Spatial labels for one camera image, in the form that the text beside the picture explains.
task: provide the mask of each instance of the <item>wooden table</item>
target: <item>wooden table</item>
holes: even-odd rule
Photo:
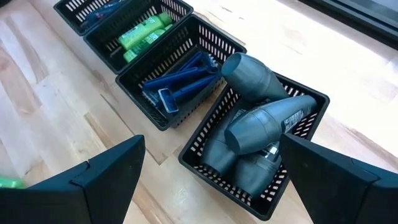
[[[0,175],[32,185],[143,134],[147,154],[126,223],[260,223],[178,163],[216,95],[179,128],[158,131],[56,2],[0,9]],[[331,98],[314,142],[398,172],[396,50],[296,1],[186,2],[248,54]],[[270,223],[311,223],[292,184]]]

